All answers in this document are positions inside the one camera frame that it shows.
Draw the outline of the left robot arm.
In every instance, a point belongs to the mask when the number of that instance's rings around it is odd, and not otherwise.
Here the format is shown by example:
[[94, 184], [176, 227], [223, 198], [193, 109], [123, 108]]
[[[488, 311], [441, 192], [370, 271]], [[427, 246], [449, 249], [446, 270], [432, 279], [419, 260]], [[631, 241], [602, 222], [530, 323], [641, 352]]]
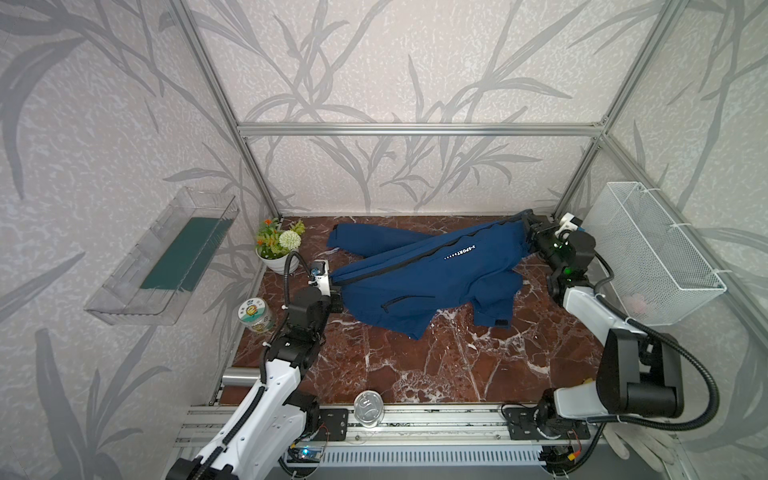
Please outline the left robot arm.
[[166, 477], [264, 479], [295, 441], [317, 432], [318, 402], [299, 386], [322, 349], [329, 316], [342, 307], [329, 287], [298, 291], [264, 348], [259, 381], [195, 458], [177, 459]]

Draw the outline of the blue zip jacket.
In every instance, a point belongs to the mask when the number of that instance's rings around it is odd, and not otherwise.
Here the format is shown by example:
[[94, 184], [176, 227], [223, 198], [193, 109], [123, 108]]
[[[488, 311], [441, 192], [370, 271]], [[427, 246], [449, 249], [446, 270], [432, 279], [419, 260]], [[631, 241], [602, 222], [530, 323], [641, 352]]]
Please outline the blue zip jacket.
[[358, 256], [331, 281], [358, 321], [418, 340], [436, 313], [472, 306], [481, 327], [507, 328], [523, 277], [518, 264], [531, 253], [524, 214], [428, 235], [341, 223], [327, 245]]

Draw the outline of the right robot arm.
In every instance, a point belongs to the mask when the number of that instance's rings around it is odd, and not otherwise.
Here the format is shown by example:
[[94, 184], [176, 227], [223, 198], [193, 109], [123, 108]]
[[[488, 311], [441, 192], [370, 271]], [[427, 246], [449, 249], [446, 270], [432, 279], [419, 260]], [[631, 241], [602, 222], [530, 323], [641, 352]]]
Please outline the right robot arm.
[[[603, 346], [595, 381], [548, 389], [542, 395], [533, 414], [540, 431], [551, 435], [567, 422], [673, 432], [710, 423], [721, 404], [714, 376], [674, 337], [641, 324], [610, 302], [603, 288], [614, 279], [614, 271], [579, 219], [567, 215], [555, 222], [526, 210], [521, 220], [531, 252], [552, 269], [547, 279], [550, 297]], [[708, 392], [703, 412], [688, 421], [679, 419], [684, 411], [684, 362], [694, 367]]]

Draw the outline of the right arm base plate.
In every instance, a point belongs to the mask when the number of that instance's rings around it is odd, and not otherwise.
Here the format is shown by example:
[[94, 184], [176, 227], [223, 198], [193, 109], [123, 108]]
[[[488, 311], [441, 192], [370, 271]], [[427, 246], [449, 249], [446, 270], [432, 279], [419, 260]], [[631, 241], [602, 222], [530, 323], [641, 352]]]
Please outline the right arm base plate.
[[511, 440], [584, 441], [592, 438], [586, 422], [541, 413], [537, 407], [504, 404], [500, 412]]

